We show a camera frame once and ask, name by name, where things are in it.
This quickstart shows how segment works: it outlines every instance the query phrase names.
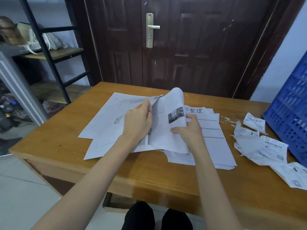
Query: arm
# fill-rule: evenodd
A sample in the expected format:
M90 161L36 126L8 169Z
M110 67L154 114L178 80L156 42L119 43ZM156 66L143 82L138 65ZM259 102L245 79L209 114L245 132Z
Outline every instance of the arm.
M123 134L112 148L92 167L60 201L57 202L32 230L85 229L117 170L144 138L152 124L152 107L145 99L141 105L125 114Z
M171 131L180 134L194 156L207 229L243 229L212 163L196 115L186 117L191 118L187 127L174 127Z

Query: door handle plate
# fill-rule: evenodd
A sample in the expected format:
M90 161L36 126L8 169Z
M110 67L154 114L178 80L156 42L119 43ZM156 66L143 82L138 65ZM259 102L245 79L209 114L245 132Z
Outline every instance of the door handle plate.
M153 13L147 13L146 14L146 47L152 48L153 47L153 30L154 29L160 29L160 26L155 26L153 18Z

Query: black metal frame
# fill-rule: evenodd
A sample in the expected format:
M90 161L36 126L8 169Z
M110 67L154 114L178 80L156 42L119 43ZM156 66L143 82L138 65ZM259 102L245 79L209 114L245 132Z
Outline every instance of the black metal frame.
M75 36L77 39L78 42L79 42L79 47L83 48L82 46L82 41L81 41L81 37L80 37L80 34L79 34L79 29L78 29L78 26L76 24L76 19L75 19L75 15L74 15L74 12L73 12L73 8L72 8L72 4L71 4L71 0L65 0L65 3L66 3L66 7L67 7L67 11L68 11L68 14L69 14L69 17L70 17L70 20L71 20L71 23L72 23L72 26L68 26L68 27L50 27L50 28L43 28L43 29L40 29L39 26L37 25L37 22L34 18L34 15L33 15L33 12L29 6L29 3L27 0L19 0L21 5L22 5L22 8L28 18L28 21L30 22L31 24L31 27L36 35L36 38L41 46L41 49L43 50L43 53L46 57L46 60L50 66L50 69L54 75L54 77L56 78L56 82L58 83L62 93L63 93L63 96L64 96L64 99L66 101L67 104L70 104L71 103L71 100L68 96L68 93L66 91L66 87L71 85L72 83L80 80L81 78L87 76L89 74L89 67L88 67L88 63L87 63L87 59L86 59L86 56L85 56L85 51L80 51L80 52L76 52L74 54L71 54L71 55L68 55L68 56L65 56L65 57L62 57L62 58L59 58L59 59L56 59L56 60L53 60L52 57L51 57L51 54L47 48L47 45L44 41L44 38L43 38L43 33L50 33L50 32L57 32L57 31L71 31L73 30L75 32ZM81 55L82 56L82 61L83 61L83 64L84 64L84 68L85 68L85 71L84 73L74 77L73 79L67 81L67 82L63 82L60 75L59 75L59 72L56 68L56 63L58 62L61 62L61 61L64 61L64 60L67 60L67 59L70 59L72 57L75 57L75 56L78 56L78 55Z

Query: wall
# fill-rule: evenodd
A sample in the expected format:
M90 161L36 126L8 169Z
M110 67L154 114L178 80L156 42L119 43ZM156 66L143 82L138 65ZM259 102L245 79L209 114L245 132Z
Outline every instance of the wall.
M28 0L37 23L42 27L71 26L64 0ZM10 18L14 23L29 23L19 0L0 0L0 15ZM55 32L54 35L71 47L78 47L73 31ZM31 60L34 66L40 66L45 81L55 81L53 73L45 60ZM56 64L62 80L68 81L84 73L81 56ZM75 82L78 85L89 85L87 77Z
M307 51L307 1L250 100L271 103Z

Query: hand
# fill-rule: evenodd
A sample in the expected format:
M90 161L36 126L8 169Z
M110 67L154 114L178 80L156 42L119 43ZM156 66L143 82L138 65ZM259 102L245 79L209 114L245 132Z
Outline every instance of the hand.
M193 114L185 115L188 119L191 119L190 122L187 122L187 127L173 127L171 128L172 133L178 133L183 141L188 145L192 152L192 148L195 148L199 145L205 143L201 126L197 120L197 116Z
M152 106L148 99L142 104L127 111L124 121L124 135L127 139L132 140L133 146L137 144L148 134L153 123Z

